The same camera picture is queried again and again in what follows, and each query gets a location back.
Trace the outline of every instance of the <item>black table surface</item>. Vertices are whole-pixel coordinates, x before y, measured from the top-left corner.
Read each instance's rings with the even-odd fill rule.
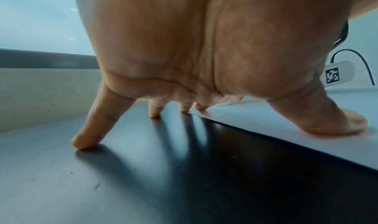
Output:
[[[81,152],[84,120],[0,135],[0,223],[378,223],[374,170],[174,103],[138,102]]]

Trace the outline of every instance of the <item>palm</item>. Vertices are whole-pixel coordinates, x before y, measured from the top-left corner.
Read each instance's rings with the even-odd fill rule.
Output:
[[[344,6],[348,0],[332,0]],[[266,99],[300,128],[361,131],[365,119],[327,98],[319,71],[347,18],[316,0],[78,0],[104,76],[73,140],[97,145],[138,98],[206,109],[229,96]],[[319,118],[332,115],[332,122]]]

